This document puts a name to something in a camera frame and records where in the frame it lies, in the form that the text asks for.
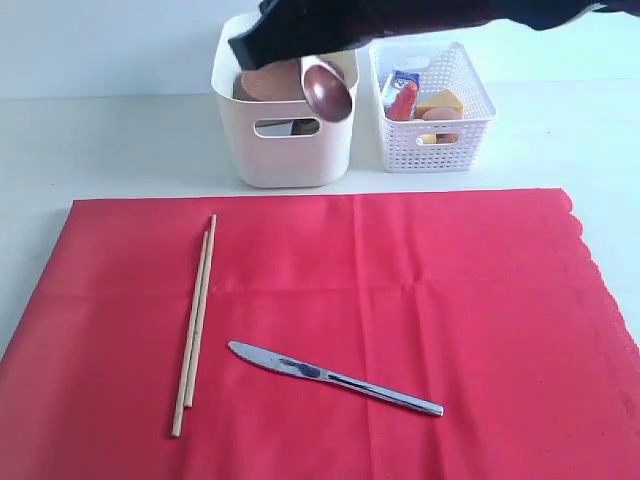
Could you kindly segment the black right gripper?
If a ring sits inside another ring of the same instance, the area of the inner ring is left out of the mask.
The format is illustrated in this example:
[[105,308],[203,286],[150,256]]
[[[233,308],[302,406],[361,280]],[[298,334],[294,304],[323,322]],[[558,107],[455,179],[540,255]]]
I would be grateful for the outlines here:
[[541,31],[609,8],[608,1],[263,1],[260,13],[330,17],[348,35],[349,48],[377,38],[471,28],[496,20]]

